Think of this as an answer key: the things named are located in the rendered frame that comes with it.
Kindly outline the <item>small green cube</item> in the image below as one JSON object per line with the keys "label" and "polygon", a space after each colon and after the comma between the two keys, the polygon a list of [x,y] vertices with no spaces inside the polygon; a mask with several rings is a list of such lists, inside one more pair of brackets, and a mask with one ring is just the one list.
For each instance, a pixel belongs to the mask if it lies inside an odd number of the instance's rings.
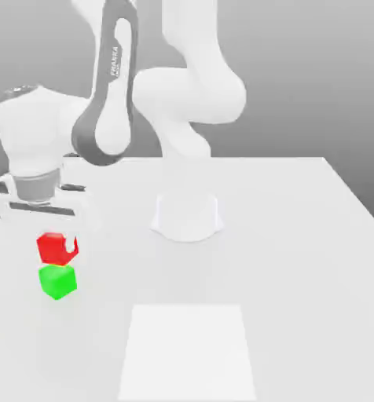
{"label": "small green cube", "polygon": [[46,265],[38,271],[42,290],[59,300],[77,289],[75,270],[70,265]]}

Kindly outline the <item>small red cube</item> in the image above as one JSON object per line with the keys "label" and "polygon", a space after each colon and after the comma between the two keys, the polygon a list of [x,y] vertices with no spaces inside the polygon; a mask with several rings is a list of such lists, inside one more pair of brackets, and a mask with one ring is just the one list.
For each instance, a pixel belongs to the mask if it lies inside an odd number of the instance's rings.
{"label": "small red cube", "polygon": [[77,239],[74,238],[73,250],[67,251],[66,239],[62,233],[45,232],[37,238],[38,252],[43,263],[67,265],[79,252]]}

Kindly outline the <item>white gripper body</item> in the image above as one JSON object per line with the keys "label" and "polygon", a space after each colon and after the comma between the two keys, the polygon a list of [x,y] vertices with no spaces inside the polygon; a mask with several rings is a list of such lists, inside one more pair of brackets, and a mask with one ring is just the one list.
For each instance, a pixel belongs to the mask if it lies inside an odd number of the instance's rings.
{"label": "white gripper body", "polygon": [[77,232],[87,211],[87,193],[57,190],[42,203],[30,204],[17,197],[0,193],[0,218],[19,228],[32,228],[37,233]]}

